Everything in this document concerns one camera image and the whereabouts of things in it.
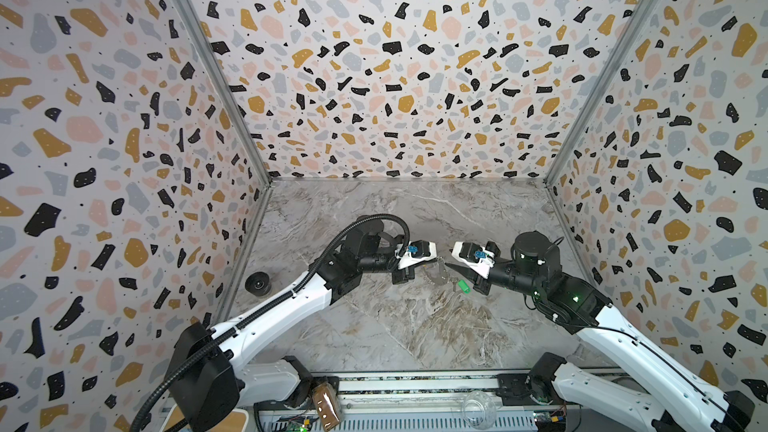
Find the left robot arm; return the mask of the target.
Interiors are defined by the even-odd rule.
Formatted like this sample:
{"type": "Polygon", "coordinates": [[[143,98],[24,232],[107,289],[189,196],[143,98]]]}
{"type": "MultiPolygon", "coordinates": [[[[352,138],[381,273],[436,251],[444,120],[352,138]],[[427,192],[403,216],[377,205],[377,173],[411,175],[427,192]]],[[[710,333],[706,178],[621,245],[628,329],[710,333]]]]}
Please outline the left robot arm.
{"type": "Polygon", "coordinates": [[[294,357],[254,367],[251,360],[305,318],[335,304],[366,273],[387,273],[395,285],[435,261],[437,246],[413,240],[406,222],[392,214],[361,216],[339,232],[308,270],[275,296],[212,327],[197,322],[178,338],[159,387],[182,417],[174,431],[208,431],[237,406],[282,402],[301,406],[311,374],[294,357]]]}

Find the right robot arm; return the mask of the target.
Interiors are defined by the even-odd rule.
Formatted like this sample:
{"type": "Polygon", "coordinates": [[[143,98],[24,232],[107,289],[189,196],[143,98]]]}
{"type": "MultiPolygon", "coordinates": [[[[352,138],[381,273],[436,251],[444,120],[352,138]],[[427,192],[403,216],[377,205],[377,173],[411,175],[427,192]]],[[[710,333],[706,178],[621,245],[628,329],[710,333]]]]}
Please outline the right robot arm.
{"type": "Polygon", "coordinates": [[[558,242],[520,234],[508,259],[498,246],[458,242],[450,268],[486,295],[494,286],[518,292],[535,311],[607,356],[638,384],[633,390],[589,373],[554,353],[529,370],[527,395],[542,405],[573,403],[633,431],[744,431],[755,405],[689,371],[649,340],[589,282],[562,269],[558,242]]]}

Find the metal key gauge with yellow handle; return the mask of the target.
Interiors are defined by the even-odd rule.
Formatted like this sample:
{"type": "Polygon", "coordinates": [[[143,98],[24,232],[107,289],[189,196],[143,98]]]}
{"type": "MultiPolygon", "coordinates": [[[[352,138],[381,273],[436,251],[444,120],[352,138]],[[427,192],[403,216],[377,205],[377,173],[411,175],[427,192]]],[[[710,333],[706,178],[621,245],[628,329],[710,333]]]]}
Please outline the metal key gauge with yellow handle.
{"type": "Polygon", "coordinates": [[[448,284],[451,276],[442,257],[436,258],[423,266],[427,279],[437,286],[448,284]]]}

